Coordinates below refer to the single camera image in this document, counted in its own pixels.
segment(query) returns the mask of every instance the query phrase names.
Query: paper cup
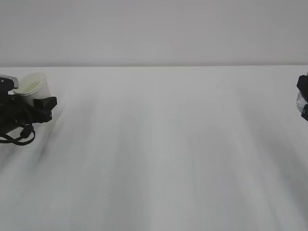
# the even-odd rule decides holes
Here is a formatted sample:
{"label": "paper cup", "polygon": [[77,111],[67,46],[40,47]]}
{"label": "paper cup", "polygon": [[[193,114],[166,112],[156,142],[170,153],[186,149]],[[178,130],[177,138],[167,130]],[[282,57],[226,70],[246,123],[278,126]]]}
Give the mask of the paper cup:
{"label": "paper cup", "polygon": [[33,106],[33,100],[41,100],[50,97],[46,75],[42,72],[32,73],[21,79],[19,88],[13,90],[15,94],[21,95],[23,100]]}

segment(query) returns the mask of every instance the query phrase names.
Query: gray wall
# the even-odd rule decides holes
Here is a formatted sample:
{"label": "gray wall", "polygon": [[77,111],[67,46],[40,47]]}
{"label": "gray wall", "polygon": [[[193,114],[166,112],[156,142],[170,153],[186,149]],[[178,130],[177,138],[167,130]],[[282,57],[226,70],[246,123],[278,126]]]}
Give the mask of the gray wall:
{"label": "gray wall", "polygon": [[307,0],[2,0],[0,66],[308,63]]}

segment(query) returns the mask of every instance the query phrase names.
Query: silver part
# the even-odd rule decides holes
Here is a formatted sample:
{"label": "silver part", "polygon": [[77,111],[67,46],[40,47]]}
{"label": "silver part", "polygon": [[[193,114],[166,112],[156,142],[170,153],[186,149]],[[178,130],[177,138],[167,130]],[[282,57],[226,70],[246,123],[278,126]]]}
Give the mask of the silver part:
{"label": "silver part", "polygon": [[303,113],[303,109],[305,105],[308,104],[307,101],[304,99],[302,94],[299,92],[297,95],[296,105],[297,109],[300,111],[300,113]]}
{"label": "silver part", "polygon": [[14,83],[14,89],[18,89],[18,87],[19,87],[18,78],[13,77],[13,76],[5,76],[5,75],[0,75],[0,78],[8,78],[8,79],[12,80],[13,83]]}

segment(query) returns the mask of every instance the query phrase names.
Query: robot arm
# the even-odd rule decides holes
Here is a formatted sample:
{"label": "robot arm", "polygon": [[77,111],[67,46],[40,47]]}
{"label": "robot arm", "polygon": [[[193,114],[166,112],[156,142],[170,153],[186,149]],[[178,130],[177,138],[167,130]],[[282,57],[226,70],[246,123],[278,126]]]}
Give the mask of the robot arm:
{"label": "robot arm", "polygon": [[[3,138],[0,143],[24,146],[35,139],[34,123],[46,123],[52,119],[51,111],[57,105],[57,98],[33,99],[33,105],[30,105],[21,95],[9,94],[18,88],[17,78],[0,75],[0,137]],[[18,138],[7,135],[18,127],[23,128]]]}

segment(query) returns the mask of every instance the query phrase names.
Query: white backdrop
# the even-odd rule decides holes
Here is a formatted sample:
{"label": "white backdrop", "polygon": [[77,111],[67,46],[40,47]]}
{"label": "white backdrop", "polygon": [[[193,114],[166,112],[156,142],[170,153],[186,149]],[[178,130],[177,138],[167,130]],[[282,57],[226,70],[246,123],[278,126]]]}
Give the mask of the white backdrop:
{"label": "white backdrop", "polygon": [[308,64],[307,0],[1,0],[0,66]]}
{"label": "white backdrop", "polygon": [[0,146],[0,230],[307,230],[307,69],[0,68],[59,101]]}

